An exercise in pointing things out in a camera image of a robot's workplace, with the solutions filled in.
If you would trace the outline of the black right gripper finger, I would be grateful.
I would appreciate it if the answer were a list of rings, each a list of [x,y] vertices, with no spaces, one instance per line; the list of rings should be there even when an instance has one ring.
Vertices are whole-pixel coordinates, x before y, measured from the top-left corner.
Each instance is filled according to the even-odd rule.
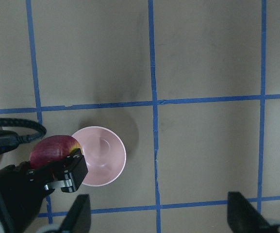
[[[227,223],[233,233],[276,232],[240,192],[228,192]]]

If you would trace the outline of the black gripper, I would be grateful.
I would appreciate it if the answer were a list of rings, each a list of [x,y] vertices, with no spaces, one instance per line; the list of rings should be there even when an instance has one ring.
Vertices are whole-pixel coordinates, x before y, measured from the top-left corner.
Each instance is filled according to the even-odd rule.
[[[88,173],[81,149],[36,169],[30,162],[0,170],[0,233],[22,233],[38,217],[43,200],[53,190],[76,192]],[[59,227],[59,233],[89,233],[89,194],[78,195]]]

